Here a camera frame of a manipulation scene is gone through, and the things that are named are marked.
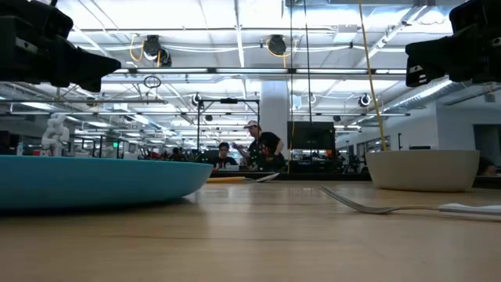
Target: yellow object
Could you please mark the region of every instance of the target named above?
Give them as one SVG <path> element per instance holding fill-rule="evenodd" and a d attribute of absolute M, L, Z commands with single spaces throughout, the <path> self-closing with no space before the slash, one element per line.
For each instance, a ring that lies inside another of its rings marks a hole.
<path fill-rule="evenodd" d="M 132 41 L 131 41 L 131 47 L 129 48 L 128 52 L 129 54 L 131 54 L 131 58 L 136 61 L 136 62 L 139 62 L 141 59 L 142 59 L 142 51 L 144 50 L 144 40 L 142 41 L 141 43 L 141 56 L 139 57 L 139 59 L 137 59 L 136 57 L 134 57 L 134 55 L 132 54 L 132 45 L 134 44 L 134 39 L 135 39 L 135 35 L 132 35 Z"/>
<path fill-rule="evenodd" d="M 384 138 L 383 121 L 379 113 L 379 107 L 377 106 L 376 94 L 374 93 L 373 74 L 370 69 L 369 50 L 367 48 L 366 27 L 363 25 L 362 0 L 359 0 L 359 12 L 360 12 L 360 23 L 362 24 L 363 45 L 366 51 L 367 73 L 369 73 L 370 94 L 373 97 L 374 108 L 376 110 L 376 115 L 377 115 L 377 123 L 379 125 L 379 133 L 381 134 L 381 144 L 383 145 L 383 151 L 385 151 L 386 139 Z"/>
<path fill-rule="evenodd" d="M 244 181 L 245 177 L 216 177 L 207 179 L 207 183 L 228 183 Z"/>

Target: man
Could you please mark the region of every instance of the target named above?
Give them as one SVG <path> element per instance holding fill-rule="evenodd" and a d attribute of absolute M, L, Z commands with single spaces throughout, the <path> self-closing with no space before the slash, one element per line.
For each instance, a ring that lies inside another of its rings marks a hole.
<path fill-rule="evenodd" d="M 185 156 L 182 154 L 182 147 L 172 149 L 172 155 L 169 157 L 169 161 L 186 161 Z"/>
<path fill-rule="evenodd" d="M 282 155 L 283 141 L 273 132 L 263 132 L 257 121 L 249 121 L 244 126 L 254 137 L 246 152 L 242 146 L 235 145 L 239 153 L 248 159 L 254 169 L 278 171 L 285 165 Z"/>
<path fill-rule="evenodd" d="M 209 160 L 209 164 L 214 165 L 215 168 L 226 168 L 226 165 L 238 165 L 234 158 L 228 157 L 229 144 L 223 142 L 219 144 L 219 155 L 217 157 L 212 157 Z"/>

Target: white bowl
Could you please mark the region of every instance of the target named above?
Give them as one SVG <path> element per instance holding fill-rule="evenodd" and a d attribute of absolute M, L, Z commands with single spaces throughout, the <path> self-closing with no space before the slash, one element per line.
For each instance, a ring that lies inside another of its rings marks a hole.
<path fill-rule="evenodd" d="M 462 192 L 471 188 L 478 170 L 476 150 L 405 150 L 366 155 L 376 188 Z"/>

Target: wall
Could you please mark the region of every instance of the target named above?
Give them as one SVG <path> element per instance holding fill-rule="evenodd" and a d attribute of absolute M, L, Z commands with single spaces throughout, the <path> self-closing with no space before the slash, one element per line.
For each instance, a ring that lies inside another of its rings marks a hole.
<path fill-rule="evenodd" d="M 476 150 L 474 125 L 501 125 L 501 111 L 492 107 L 439 107 L 437 115 L 440 149 Z"/>
<path fill-rule="evenodd" d="M 430 103 L 423 110 L 411 110 L 410 117 L 390 117 L 384 122 L 384 134 L 390 136 L 391 150 L 398 150 L 398 134 L 401 133 L 402 150 L 408 150 L 409 146 L 432 146 L 438 147 L 437 112 L 434 103 Z M 362 128 L 361 133 L 340 136 L 336 140 L 336 147 L 356 145 L 371 139 L 380 138 L 379 128 Z"/>

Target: yellow cable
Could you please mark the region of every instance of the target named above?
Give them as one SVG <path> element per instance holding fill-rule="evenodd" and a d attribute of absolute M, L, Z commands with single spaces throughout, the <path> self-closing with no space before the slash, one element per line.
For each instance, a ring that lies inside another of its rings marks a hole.
<path fill-rule="evenodd" d="M 373 75 L 370 69 L 370 61 L 369 61 L 369 49 L 367 48 L 366 27 L 363 24 L 362 0 L 359 0 L 359 13 L 360 13 L 360 23 L 362 24 L 363 45 L 365 47 L 364 50 L 366 51 L 367 72 L 369 73 L 370 94 L 373 97 L 374 108 L 376 109 L 376 115 L 377 115 L 377 123 L 379 125 L 379 133 L 381 135 L 381 144 L 383 145 L 383 151 L 385 151 L 386 139 L 384 138 L 383 121 L 381 120 L 379 107 L 377 106 L 376 94 L 374 93 Z"/>
<path fill-rule="evenodd" d="M 157 67 L 160 67 L 160 57 L 161 57 L 161 54 L 160 54 L 160 51 L 158 51 L 158 61 L 157 61 Z"/>
<path fill-rule="evenodd" d="M 136 57 L 134 57 L 134 54 L 132 54 L 132 45 L 134 44 L 134 39 L 135 39 L 135 35 L 132 35 L 131 47 L 128 49 L 128 51 L 129 51 L 129 54 L 131 54 L 131 58 L 134 61 L 139 62 L 142 59 L 142 51 L 144 50 L 144 40 L 141 43 L 141 56 L 139 57 L 139 59 L 137 59 Z"/>

